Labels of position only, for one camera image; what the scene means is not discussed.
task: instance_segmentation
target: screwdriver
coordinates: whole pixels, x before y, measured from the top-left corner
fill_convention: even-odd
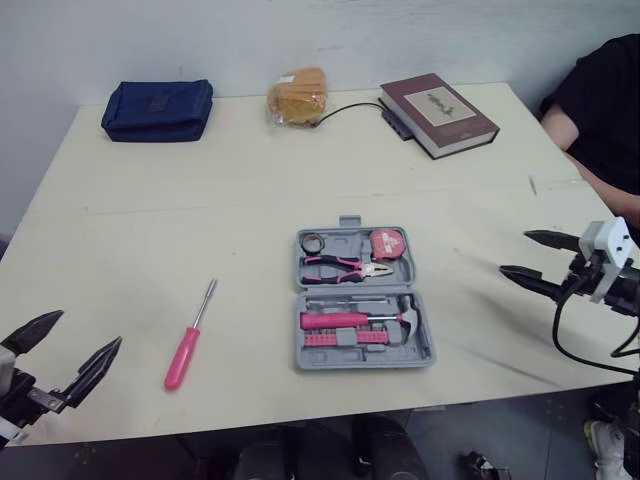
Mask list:
[[[207,288],[207,293],[204,294],[204,300],[200,306],[198,314],[196,315],[196,320],[193,322],[193,327],[187,327],[187,331],[185,332],[184,337],[182,337],[180,345],[178,345],[178,349],[173,356],[167,376],[164,378],[164,387],[167,390],[175,390],[182,384],[184,375],[187,373],[187,369],[189,368],[189,363],[191,363],[191,357],[196,349],[196,340],[198,340],[198,337],[200,336],[198,323],[204,315],[204,311],[207,308],[207,303],[209,303],[211,295],[213,295],[216,283],[217,280],[215,278],[211,280],[211,283],[209,283],[209,288]]]

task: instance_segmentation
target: wooden tabletop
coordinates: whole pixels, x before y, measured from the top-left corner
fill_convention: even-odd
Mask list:
[[[560,281],[571,254],[522,235],[581,235],[610,213],[503,83],[458,87],[501,127],[493,144],[433,161],[374,109],[315,130],[272,128],[263,97],[216,99],[202,139],[112,143],[104,106],[79,109],[0,264],[0,328],[65,315],[18,366],[66,386],[98,347],[123,344],[77,409],[26,443],[116,439],[423,407],[625,380],[563,357],[553,303],[501,264]],[[332,93],[331,107],[377,91]],[[359,214],[400,225],[438,353],[430,369],[305,372],[294,361],[294,237]],[[162,381],[207,282],[219,280],[183,386]],[[561,338],[609,361],[633,319],[569,302]],[[636,359],[618,361],[631,368]]]

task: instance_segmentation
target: shoe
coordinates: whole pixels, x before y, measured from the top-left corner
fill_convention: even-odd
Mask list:
[[[624,469],[624,435],[611,423],[586,422],[584,434],[596,457],[596,480],[633,480]]]

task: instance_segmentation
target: book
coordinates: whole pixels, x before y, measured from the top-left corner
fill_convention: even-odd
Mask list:
[[[500,131],[435,73],[380,87],[380,101],[434,159],[491,143]]]

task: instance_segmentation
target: gray plastic case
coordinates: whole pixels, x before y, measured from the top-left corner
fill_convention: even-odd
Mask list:
[[[399,232],[405,242],[405,251],[394,260],[377,261],[393,268],[390,275],[365,277],[360,283],[345,282],[339,285],[303,285],[303,276],[330,277],[345,273],[344,270],[332,266],[305,265],[308,256],[301,246],[301,239],[307,233],[322,235],[325,246],[318,255],[335,255],[337,257],[358,257],[369,263],[372,247],[369,235],[379,228],[389,228]],[[296,282],[304,290],[298,296],[295,308],[296,318],[296,360],[298,366],[305,370],[331,370],[355,368],[416,368],[429,367],[436,361],[436,352],[429,331],[429,322],[422,298],[410,285],[415,281],[415,265],[407,234],[401,227],[362,227],[359,216],[340,217],[339,228],[305,229],[296,235]],[[345,329],[332,329],[340,343],[348,346],[305,347],[305,330],[300,325],[302,313],[368,313],[370,315],[397,315],[401,312],[399,297],[410,295],[413,309],[418,314],[418,327],[415,335],[406,340],[408,328],[400,329],[402,340],[400,345],[391,342],[397,338],[401,324],[396,321],[385,322],[385,330],[390,336],[390,343],[353,345],[355,334]],[[373,299],[387,299],[388,303],[362,303],[352,305],[310,305],[309,301],[346,302]]]

